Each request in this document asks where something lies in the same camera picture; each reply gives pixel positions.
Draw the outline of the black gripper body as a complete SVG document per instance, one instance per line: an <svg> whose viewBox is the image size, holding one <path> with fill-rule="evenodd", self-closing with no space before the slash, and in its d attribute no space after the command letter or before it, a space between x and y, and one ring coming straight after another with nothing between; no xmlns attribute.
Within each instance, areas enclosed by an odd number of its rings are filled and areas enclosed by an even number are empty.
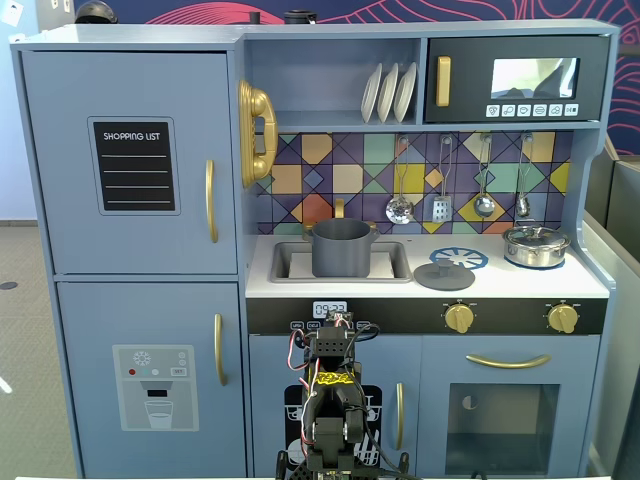
<svg viewBox="0 0 640 480"><path fill-rule="evenodd" d="M353 335L354 330L344 323L323 326L318 330L318 339L330 344L347 344Z"/></svg>

